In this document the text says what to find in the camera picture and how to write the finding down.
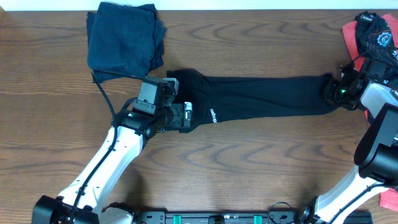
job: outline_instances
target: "white wall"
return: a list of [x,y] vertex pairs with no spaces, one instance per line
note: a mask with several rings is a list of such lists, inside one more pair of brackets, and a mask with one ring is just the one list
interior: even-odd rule
[[[101,0],[0,0],[6,11],[96,10]],[[398,0],[113,0],[140,6],[154,3],[159,10],[215,9],[398,9]]]

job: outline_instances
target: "pink cloth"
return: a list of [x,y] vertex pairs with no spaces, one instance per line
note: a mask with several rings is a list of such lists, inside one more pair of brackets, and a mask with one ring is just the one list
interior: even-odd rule
[[[389,27],[391,28],[392,39],[394,40],[394,45],[398,46],[398,20],[395,19],[391,14],[386,14],[382,18],[387,21]],[[351,59],[359,56],[358,49],[356,47],[355,40],[355,28],[356,21],[349,22],[343,26],[343,35],[346,41],[347,49]],[[364,57],[357,59],[354,62],[355,68],[359,71],[365,61]],[[386,192],[380,194],[379,205],[398,212],[398,192],[394,189],[389,189]]]

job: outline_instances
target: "black cloth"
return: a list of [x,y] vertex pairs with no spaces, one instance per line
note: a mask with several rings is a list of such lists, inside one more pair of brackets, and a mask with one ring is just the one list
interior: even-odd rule
[[193,104],[193,127],[236,119],[327,114],[322,98],[331,74],[298,78],[206,77],[194,69],[168,71],[180,82],[174,103]]
[[[357,21],[355,39],[359,54],[372,49],[395,47],[391,29],[379,15],[364,12],[356,16],[355,20]],[[392,65],[398,65],[398,55],[394,49],[373,50],[365,54],[365,57],[376,58]]]
[[87,63],[100,83],[119,78],[112,73],[144,77],[163,65],[166,28],[155,12],[153,4],[101,2],[96,14],[87,14]]

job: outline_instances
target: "table surface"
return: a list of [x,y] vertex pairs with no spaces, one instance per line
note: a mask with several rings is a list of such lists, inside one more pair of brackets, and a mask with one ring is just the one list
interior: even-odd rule
[[[168,28],[163,67],[222,77],[297,77],[349,61],[341,26],[361,11],[160,11]],[[379,14],[396,11],[378,11]],[[29,223],[42,195],[56,197],[83,170],[110,128],[91,82],[86,12],[10,12],[0,26],[0,222]],[[103,86],[116,108],[141,83]],[[151,139],[108,202],[169,211],[302,208],[353,166],[367,130],[360,111],[256,118],[171,131]],[[398,213],[373,197],[376,223]]]

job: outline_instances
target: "dark blue folded cloth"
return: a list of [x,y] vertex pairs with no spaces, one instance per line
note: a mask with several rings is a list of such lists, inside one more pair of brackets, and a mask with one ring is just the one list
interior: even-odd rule
[[101,2],[97,13],[87,14],[88,66],[98,81],[144,77],[163,65],[166,28],[156,19],[155,6],[120,6]]

